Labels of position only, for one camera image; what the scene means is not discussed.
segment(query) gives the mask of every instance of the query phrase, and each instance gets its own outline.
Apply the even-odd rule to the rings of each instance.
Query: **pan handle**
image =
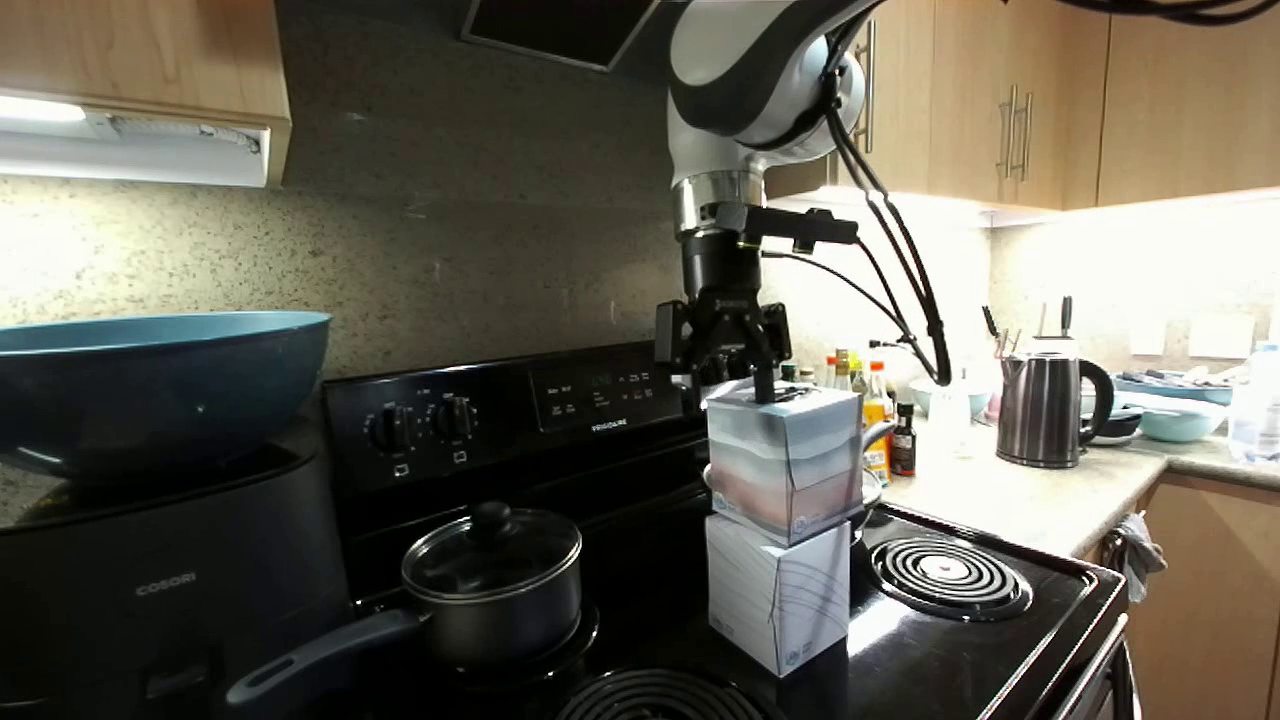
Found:
[[[282,684],[288,684],[319,664],[333,664],[342,655],[356,655],[356,652],[392,645],[402,637],[414,637],[427,619],[433,619],[433,614],[387,607],[387,614],[363,616],[356,625],[342,625],[342,630],[261,664],[257,673],[242,677],[223,702],[230,702],[230,710],[257,706],[261,695],[277,693]]]

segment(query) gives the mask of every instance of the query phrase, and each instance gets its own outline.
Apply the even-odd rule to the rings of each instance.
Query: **white container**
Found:
[[[1280,457],[1280,343],[1265,340],[1250,357],[1246,386],[1233,389],[1227,443],[1235,461]]]
[[[847,525],[768,543],[709,516],[709,625],[774,677],[792,677],[847,634]]]
[[[781,389],[756,403],[741,386],[709,400],[711,508],[797,543],[865,504],[860,398],[840,389]]]

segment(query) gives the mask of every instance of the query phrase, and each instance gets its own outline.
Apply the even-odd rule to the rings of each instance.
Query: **oven door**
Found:
[[[1058,720],[1140,720],[1140,693],[1126,641],[1130,616],[1113,630],[1106,650],[1089,662]]]

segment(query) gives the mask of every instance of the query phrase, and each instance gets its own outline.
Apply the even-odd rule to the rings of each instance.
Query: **box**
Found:
[[[797,543],[847,519],[865,504],[860,398],[836,389],[786,389],[756,403],[756,389],[709,400],[711,504],[719,516]]]
[[[709,516],[709,625],[774,677],[792,677],[847,634],[847,525],[781,547]]]

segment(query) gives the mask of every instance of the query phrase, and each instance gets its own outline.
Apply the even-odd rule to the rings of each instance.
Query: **pot handle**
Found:
[[[319,664],[333,664],[342,655],[367,652],[367,650],[392,645],[402,637],[414,637],[427,619],[433,619],[433,614],[387,607],[387,614],[363,616],[356,625],[342,625],[342,630],[311,637],[308,645],[261,664],[257,673],[242,677],[223,702],[230,702],[230,710],[257,706],[268,693],[277,693],[282,684],[293,684],[297,677],[306,677]]]
[[[1091,437],[1113,419],[1113,403],[1115,403],[1115,386],[1113,375],[1091,365],[1091,360],[1079,360],[1079,375],[1091,386],[1091,424],[1079,430],[1079,443],[1089,450]]]

